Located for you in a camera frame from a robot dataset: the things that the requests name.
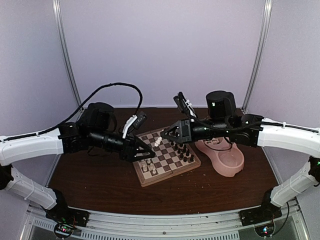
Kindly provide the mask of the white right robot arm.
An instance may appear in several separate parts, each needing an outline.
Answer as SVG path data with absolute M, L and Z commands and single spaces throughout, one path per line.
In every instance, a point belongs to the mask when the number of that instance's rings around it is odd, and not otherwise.
M 225 137 L 230 142 L 269 150 L 276 170 L 284 171 L 283 157 L 293 166 L 282 183 L 265 192 L 256 210 L 259 220 L 272 218 L 275 212 L 297 195 L 320 183 L 320 129 L 275 121 L 262 115 L 237 115 L 232 92 L 216 90 L 205 97 L 208 116 L 198 118 L 192 104 L 179 92 L 174 98 L 179 110 L 187 116 L 172 124 L 160 136 L 178 144 Z

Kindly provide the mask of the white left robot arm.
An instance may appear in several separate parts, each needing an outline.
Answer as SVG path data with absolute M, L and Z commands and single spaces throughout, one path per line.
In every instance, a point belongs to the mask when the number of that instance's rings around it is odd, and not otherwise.
M 72 218 L 63 194 L 46 188 L 21 174 L 14 162 L 47 155 L 73 154 L 97 147 L 119 154 L 130 163 L 153 158 L 155 152 L 139 137 L 130 134 L 130 127 L 139 127 L 146 116 L 143 112 L 127 120 L 123 133 L 108 132 L 116 118 L 114 108 L 102 102 L 91 103 L 76 122 L 61 123 L 46 133 L 0 138 L 0 188 L 39 204 L 61 222 Z

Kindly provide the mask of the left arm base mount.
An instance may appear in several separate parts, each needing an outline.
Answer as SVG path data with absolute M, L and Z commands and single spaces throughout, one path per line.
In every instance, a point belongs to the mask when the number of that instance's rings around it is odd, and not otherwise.
M 85 210 L 68 208 L 66 212 L 55 213 L 52 210 L 45 210 L 46 217 L 61 225 L 70 227 L 86 227 L 90 213 Z

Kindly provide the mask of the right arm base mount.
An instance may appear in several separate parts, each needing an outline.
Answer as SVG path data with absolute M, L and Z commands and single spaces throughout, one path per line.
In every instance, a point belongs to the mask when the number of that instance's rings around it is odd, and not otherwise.
M 239 212 L 239 218 L 243 227 L 270 222 L 276 218 L 280 218 L 282 215 L 282 211 L 279 207 L 268 208 L 259 206 L 241 210 Z

